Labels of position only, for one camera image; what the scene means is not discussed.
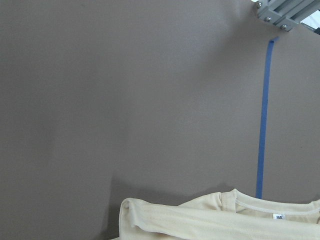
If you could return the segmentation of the beige long-sleeve printed shirt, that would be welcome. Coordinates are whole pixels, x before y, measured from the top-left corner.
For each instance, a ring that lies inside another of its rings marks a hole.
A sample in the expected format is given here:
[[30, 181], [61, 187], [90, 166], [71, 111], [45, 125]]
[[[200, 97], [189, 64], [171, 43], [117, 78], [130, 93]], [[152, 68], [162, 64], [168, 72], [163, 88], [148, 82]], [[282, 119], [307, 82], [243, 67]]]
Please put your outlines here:
[[119, 211], [121, 240], [317, 240], [320, 203], [281, 203], [233, 189], [177, 206], [127, 198]]

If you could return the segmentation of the grey aluminium frame post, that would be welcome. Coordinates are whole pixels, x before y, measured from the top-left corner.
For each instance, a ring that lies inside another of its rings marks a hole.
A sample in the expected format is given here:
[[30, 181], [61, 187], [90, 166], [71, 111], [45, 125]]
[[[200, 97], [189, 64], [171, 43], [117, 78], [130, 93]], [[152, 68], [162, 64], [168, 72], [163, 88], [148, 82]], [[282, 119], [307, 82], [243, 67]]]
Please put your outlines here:
[[254, 0], [257, 18], [289, 32], [298, 25], [320, 33], [320, 0]]

